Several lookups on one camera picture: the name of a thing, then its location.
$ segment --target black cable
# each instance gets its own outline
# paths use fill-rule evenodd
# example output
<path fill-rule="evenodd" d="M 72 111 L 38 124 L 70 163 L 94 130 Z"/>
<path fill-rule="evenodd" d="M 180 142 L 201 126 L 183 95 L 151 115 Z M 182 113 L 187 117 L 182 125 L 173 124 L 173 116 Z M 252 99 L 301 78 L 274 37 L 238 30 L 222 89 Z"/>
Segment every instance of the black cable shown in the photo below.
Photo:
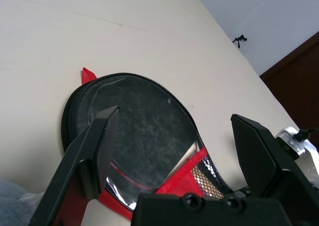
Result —
<path fill-rule="evenodd" d="M 311 128 L 307 130 L 300 130 L 298 133 L 296 133 L 293 138 L 297 140 L 298 142 L 303 142 L 305 140 L 310 139 L 310 134 L 312 133 L 319 133 L 319 128 Z"/>

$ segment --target white wall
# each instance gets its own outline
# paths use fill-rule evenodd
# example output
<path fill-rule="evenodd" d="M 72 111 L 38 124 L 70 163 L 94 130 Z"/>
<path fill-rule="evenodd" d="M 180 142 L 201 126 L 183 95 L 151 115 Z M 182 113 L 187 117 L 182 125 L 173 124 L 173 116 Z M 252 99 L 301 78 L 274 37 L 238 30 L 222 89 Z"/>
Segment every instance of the white wall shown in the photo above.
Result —
<path fill-rule="evenodd" d="M 201 0 L 261 75 L 319 31 L 319 0 Z"/>
<path fill-rule="evenodd" d="M 166 87 L 234 189 L 245 181 L 231 115 L 273 134 L 295 126 L 199 0 L 0 0 L 0 19 L 0 178 L 29 190 L 43 191 L 61 160 L 61 112 L 82 67 Z"/>

